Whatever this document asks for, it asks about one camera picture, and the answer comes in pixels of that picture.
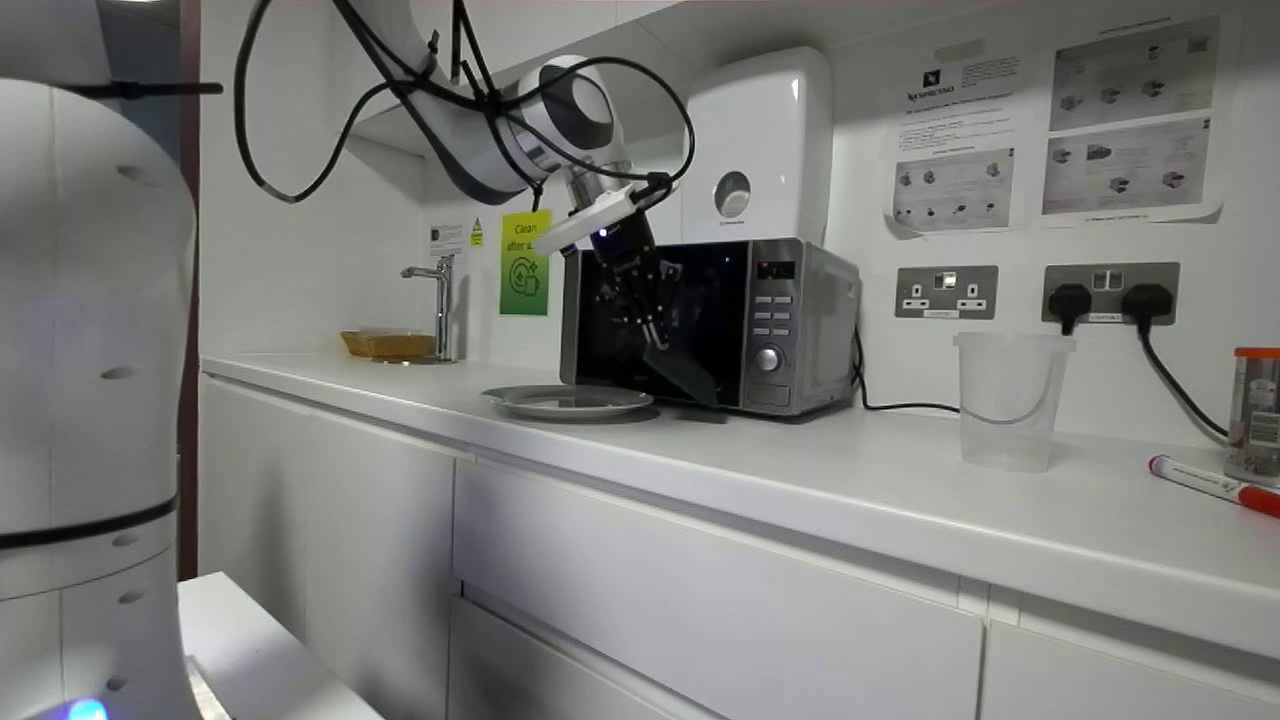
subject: white countertop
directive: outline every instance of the white countertop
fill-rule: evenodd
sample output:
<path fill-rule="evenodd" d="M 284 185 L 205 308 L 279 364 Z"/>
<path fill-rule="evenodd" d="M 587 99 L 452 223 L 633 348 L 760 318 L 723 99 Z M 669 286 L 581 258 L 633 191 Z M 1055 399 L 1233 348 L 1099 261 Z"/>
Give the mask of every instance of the white countertop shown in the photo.
<path fill-rule="evenodd" d="M 1052 472 L 998 472 L 959 464 L 955 421 L 910 411 L 532 424 L 480 393 L 543 372 L 300 354 L 205 360 L 205 372 L 1280 661 L 1280 522 L 1148 481 L 1155 444 L 1064 435 Z"/>

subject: clear cup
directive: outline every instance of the clear cup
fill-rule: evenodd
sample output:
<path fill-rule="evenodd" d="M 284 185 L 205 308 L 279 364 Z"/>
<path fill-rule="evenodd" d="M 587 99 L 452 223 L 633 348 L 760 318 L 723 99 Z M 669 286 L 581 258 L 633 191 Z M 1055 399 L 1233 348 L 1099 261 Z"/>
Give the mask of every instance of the clear cup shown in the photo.
<path fill-rule="evenodd" d="M 1055 399 L 1067 336 L 959 332 L 959 458 L 1044 472 L 1052 464 Z"/>

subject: microwave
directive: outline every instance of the microwave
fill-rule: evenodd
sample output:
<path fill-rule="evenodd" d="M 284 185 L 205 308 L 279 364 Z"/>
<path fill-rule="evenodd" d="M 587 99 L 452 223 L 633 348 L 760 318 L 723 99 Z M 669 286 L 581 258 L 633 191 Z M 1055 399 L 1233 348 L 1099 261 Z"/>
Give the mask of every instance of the microwave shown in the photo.
<path fill-rule="evenodd" d="M 717 380 L 718 411 L 797 421 L 850 399 L 858 272 L 802 240 L 655 249 L 660 336 Z M 643 364 L 597 251 L 563 265 L 563 386 L 690 403 Z"/>

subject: paper sign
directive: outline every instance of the paper sign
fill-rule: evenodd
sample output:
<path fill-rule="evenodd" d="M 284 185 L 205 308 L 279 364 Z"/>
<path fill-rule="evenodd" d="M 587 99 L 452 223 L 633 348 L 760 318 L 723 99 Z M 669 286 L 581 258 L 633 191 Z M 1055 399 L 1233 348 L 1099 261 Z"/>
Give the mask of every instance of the paper sign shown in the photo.
<path fill-rule="evenodd" d="M 882 229 L 900 240 L 1013 229 L 1022 61 L 995 40 L 937 47 L 903 77 L 900 162 Z"/>
<path fill-rule="evenodd" d="M 547 229 L 547 208 L 503 215 L 500 318 L 547 318 L 547 258 L 536 251 Z"/>
<path fill-rule="evenodd" d="M 1130 15 L 1052 55 L 1044 223 L 1217 223 L 1233 15 Z"/>

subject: black cable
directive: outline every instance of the black cable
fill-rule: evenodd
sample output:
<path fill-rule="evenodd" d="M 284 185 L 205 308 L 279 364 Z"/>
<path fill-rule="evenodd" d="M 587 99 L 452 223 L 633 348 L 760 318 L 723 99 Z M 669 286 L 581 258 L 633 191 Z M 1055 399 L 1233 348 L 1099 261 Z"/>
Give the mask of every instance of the black cable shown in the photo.
<path fill-rule="evenodd" d="M 1162 388 L 1176 395 L 1176 403 L 1194 421 L 1194 429 L 1217 441 L 1226 444 L 1226 429 L 1217 424 L 1194 399 L 1190 393 L 1169 372 L 1169 364 L 1159 360 L 1155 345 L 1152 345 L 1152 324 L 1136 324 L 1136 342 L 1144 345 L 1148 364 L 1155 369 L 1155 375 L 1162 380 Z"/>
<path fill-rule="evenodd" d="M 483 110 L 480 117 L 483 117 L 483 127 L 489 127 L 496 153 L 507 162 L 507 167 L 510 167 L 526 188 L 536 188 L 538 179 L 532 179 L 532 176 L 517 164 L 510 149 L 503 145 L 503 131 L 496 127 L 496 113 Z"/>
<path fill-rule="evenodd" d="M 959 415 L 955 403 L 932 403 L 932 399 L 907 399 L 907 403 L 873 403 L 873 393 L 867 393 L 867 355 L 862 355 L 862 336 L 850 332 L 850 388 L 862 403 L 862 411 L 946 411 L 946 415 Z"/>
<path fill-rule="evenodd" d="M 459 31 L 465 31 L 465 22 L 459 22 L 459 7 L 465 0 L 452 0 L 452 27 L 446 27 L 446 79 L 459 79 L 459 72 L 465 72 L 465 40 L 459 40 Z"/>
<path fill-rule="evenodd" d="M 332 0 L 336 4 L 336 11 L 347 22 L 347 27 L 354 31 L 354 37 L 365 37 L 367 44 L 375 44 L 402 77 L 420 77 L 398 52 L 390 52 L 390 44 L 389 40 L 378 40 L 372 27 L 367 27 L 367 22 L 352 7 L 352 0 Z"/>
<path fill-rule="evenodd" d="M 321 176 L 317 176 L 311 185 L 302 185 L 300 191 L 277 188 L 277 185 L 261 171 L 261 164 L 254 164 L 254 158 L 252 158 L 252 145 L 246 145 L 246 61 L 252 61 L 254 37 L 261 37 L 261 26 L 264 26 L 264 15 L 266 15 L 266 7 L 271 7 L 271 0 L 261 0 L 261 4 L 252 7 L 252 15 L 246 15 L 246 27 L 244 27 L 244 40 L 238 40 L 238 52 L 236 52 L 236 90 L 232 90 L 232 98 L 236 98 L 236 153 L 238 153 L 238 164 L 244 164 L 244 171 L 252 176 L 252 185 L 264 188 L 266 196 L 284 199 L 284 205 L 300 205 L 300 199 L 307 199 L 307 196 L 317 196 L 317 191 L 325 188 L 325 179 L 332 176 L 340 153 L 347 149 L 347 136 L 352 136 L 359 113 L 367 110 L 367 99 L 375 99 L 375 98 L 389 93 L 389 90 L 394 90 L 394 93 L 429 93 L 429 98 L 434 98 L 434 99 L 444 99 L 444 105 L 480 113 L 483 126 L 489 126 L 492 145 L 496 145 L 500 158 L 503 158 L 503 164 L 507 164 L 526 188 L 536 188 L 538 179 L 532 179 L 532 176 L 517 164 L 510 149 L 507 149 L 503 136 L 500 136 L 500 122 L 507 122 L 507 126 L 522 127 L 526 136 L 536 136 L 536 139 L 538 139 L 547 153 L 557 153 L 563 164 L 575 164 L 575 167 L 597 171 L 597 176 L 643 179 L 643 185 L 662 185 L 662 188 L 672 188 L 680 176 L 687 176 L 687 167 L 690 167 L 690 162 L 695 162 L 695 127 L 690 127 L 687 105 L 680 99 L 680 93 L 675 93 L 662 77 L 655 77 L 652 68 L 643 68 L 643 65 L 637 65 L 637 61 L 624 61 L 624 55 L 587 55 L 587 61 L 575 61 L 575 65 L 567 65 L 567 68 L 557 68 L 547 79 L 538 79 L 536 90 L 526 90 L 526 93 L 518 93 L 518 98 L 510 98 L 510 99 L 500 99 L 500 93 L 496 93 L 496 86 L 492 86 L 492 77 L 489 77 L 489 65 L 483 65 L 483 52 L 480 52 L 471 15 L 469 15 L 465 0 L 455 0 L 455 31 L 465 31 L 465 40 L 469 40 L 469 47 L 471 47 L 471 61 L 474 61 L 474 68 L 480 68 L 480 77 L 474 77 L 474 72 L 465 65 L 469 86 L 471 86 L 474 98 L 459 98 L 459 93 L 439 90 L 439 86 L 433 79 L 434 61 L 433 61 L 425 72 L 417 72 L 402 55 L 394 55 L 394 52 L 367 27 L 367 22 L 365 22 L 347 0 L 332 0 L 332 4 L 340 7 L 340 15 L 347 22 L 347 27 L 354 31 L 354 40 L 372 44 L 372 47 L 375 47 L 385 61 L 390 61 L 406 79 L 375 86 L 375 90 L 367 90 L 367 93 L 352 105 L 352 113 L 347 113 L 347 122 L 344 122 L 344 127 L 340 127 L 340 136 L 336 136 L 336 145 L 332 145 L 332 153 L 327 153 L 327 162 L 325 162 L 325 167 L 321 167 Z M 649 79 L 672 99 L 672 110 L 675 110 L 675 117 L 680 117 L 680 126 L 683 126 L 683 136 L 687 136 L 683 162 L 680 162 L 680 167 L 675 167 L 672 176 L 662 176 L 662 171 L 618 171 L 618 167 L 604 167 L 604 164 L 581 162 L 581 158 L 572 158 L 567 149 L 559 149 L 557 139 L 547 139 L 543 131 L 536 131 L 532 126 L 522 126 L 522 117 L 510 117 L 510 113 L 518 113 L 518 105 L 536 99 L 543 90 L 553 90 L 553 86 L 559 86 L 559 79 L 572 79 L 581 68 L 626 68 L 626 72 L 639 72 L 639 77 L 649 77 Z"/>
<path fill-rule="evenodd" d="M 352 136 L 359 113 L 367 110 L 367 99 L 375 99 L 375 98 L 389 93 L 390 86 L 375 86 L 375 90 L 367 90 L 367 93 L 352 105 L 352 113 L 347 113 L 347 122 L 344 122 L 344 127 L 340 127 L 340 136 L 336 136 L 336 145 L 332 145 L 332 153 L 327 153 L 327 162 L 325 162 L 325 167 L 321 167 L 321 176 L 317 176 L 311 185 L 302 185 L 300 191 L 277 188 L 277 185 L 254 167 L 254 158 L 252 158 L 252 149 L 246 149 L 246 90 L 244 90 L 244 86 L 246 86 L 252 44 L 254 44 L 254 31 L 261 31 L 266 7 L 271 7 L 271 0 L 261 0 L 261 4 L 252 7 L 246 27 L 244 27 L 244 40 L 238 40 L 238 52 L 236 52 L 236 149 L 238 149 L 238 164 L 244 164 L 244 171 L 252 176 L 254 188 L 264 188 L 266 196 L 277 196 L 277 199 L 284 199 L 284 205 L 300 205 L 300 199 L 317 196 L 321 185 L 332 176 L 332 167 L 336 167 L 336 162 L 344 158 L 347 136 Z"/>

